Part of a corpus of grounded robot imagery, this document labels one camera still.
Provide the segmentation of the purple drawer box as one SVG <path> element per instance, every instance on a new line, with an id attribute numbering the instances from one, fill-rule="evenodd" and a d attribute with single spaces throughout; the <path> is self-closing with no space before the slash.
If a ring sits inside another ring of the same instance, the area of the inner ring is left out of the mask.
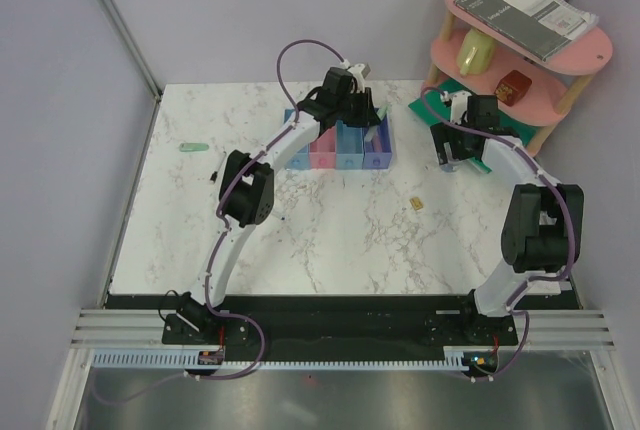
<path id="1" fill-rule="evenodd" d="M 386 170 L 389 168 L 392 157 L 392 132 L 389 115 L 386 114 L 381 123 L 375 127 L 362 130 L 364 170 Z"/>

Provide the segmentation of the small yellow eraser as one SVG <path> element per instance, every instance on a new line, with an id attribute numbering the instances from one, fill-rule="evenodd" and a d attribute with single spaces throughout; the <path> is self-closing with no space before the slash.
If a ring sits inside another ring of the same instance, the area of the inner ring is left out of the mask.
<path id="1" fill-rule="evenodd" d="M 423 203 L 418 197 L 412 197 L 410 199 L 410 203 L 415 210 L 420 210 L 423 208 Z"/>

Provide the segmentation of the long green highlighter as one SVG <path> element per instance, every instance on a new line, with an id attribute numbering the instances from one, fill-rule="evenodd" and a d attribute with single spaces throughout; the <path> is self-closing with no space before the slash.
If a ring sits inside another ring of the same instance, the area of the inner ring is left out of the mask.
<path id="1" fill-rule="evenodd" d="M 369 143 L 374 139 L 375 135 L 377 134 L 378 127 L 381 125 L 383 120 L 386 118 L 386 114 L 387 114 L 388 110 L 389 110 L 389 106 L 388 105 L 383 105 L 382 107 L 379 107 L 375 111 L 375 115 L 376 115 L 377 120 L 366 131 L 366 133 L 364 135 L 364 142 L 365 143 Z"/>

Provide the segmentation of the pink highlighter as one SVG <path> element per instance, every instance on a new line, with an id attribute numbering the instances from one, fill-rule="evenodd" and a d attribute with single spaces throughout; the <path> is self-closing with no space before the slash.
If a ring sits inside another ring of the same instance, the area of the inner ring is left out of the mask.
<path id="1" fill-rule="evenodd" d="M 376 133 L 371 140 L 372 149 L 375 153 L 383 153 L 384 145 L 383 141 L 378 133 Z"/>

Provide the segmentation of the jar of rubber bands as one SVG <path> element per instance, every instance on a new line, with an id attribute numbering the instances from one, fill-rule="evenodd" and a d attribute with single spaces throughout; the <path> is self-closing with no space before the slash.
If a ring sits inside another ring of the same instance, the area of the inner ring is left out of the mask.
<path id="1" fill-rule="evenodd" d="M 440 166 L 441 170 L 447 173 L 452 173 L 456 171 L 457 165 L 454 163 L 446 163 Z"/>

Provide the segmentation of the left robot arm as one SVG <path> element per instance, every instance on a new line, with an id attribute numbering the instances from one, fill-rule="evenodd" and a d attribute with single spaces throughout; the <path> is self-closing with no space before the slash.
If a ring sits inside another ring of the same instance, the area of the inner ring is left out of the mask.
<path id="1" fill-rule="evenodd" d="M 271 141 L 254 155 L 240 150 L 228 155 L 216 208 L 223 228 L 192 289 L 177 304 L 185 332 L 196 342 L 208 343 L 218 335 L 221 317 L 215 308 L 226 297 L 229 278 L 248 238 L 274 209 L 277 173 L 337 122 L 356 129 L 380 124 L 372 91 L 365 85 L 369 73 L 364 63 L 343 61 L 330 68 L 322 84 L 296 103 Z"/>

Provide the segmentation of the teal blue drawer box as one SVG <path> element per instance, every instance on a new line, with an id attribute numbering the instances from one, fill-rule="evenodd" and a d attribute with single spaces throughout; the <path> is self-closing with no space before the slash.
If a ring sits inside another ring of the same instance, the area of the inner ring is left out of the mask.
<path id="1" fill-rule="evenodd" d="M 346 126 L 339 121 L 336 126 L 336 168 L 338 170 L 360 170 L 363 160 L 362 130 Z"/>

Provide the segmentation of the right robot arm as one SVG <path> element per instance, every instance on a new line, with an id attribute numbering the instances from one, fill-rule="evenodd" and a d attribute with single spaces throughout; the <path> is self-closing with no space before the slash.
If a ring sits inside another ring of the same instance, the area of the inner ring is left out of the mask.
<path id="1" fill-rule="evenodd" d="M 458 331 L 483 342 L 494 322 L 512 317 L 537 282 L 567 279 L 580 254 L 584 192 L 550 175 L 529 155 L 517 132 L 501 124 L 498 100 L 468 91 L 438 92 L 450 110 L 436 114 L 431 134 L 440 165 L 477 160 L 511 186 L 500 236 L 502 259 L 466 298 Z"/>

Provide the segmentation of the pink drawer box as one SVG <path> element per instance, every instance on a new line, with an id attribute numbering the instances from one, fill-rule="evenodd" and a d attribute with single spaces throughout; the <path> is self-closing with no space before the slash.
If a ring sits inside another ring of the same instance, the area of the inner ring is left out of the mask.
<path id="1" fill-rule="evenodd" d="M 336 128 L 327 130 L 309 146 L 312 169 L 333 169 L 336 165 Z"/>

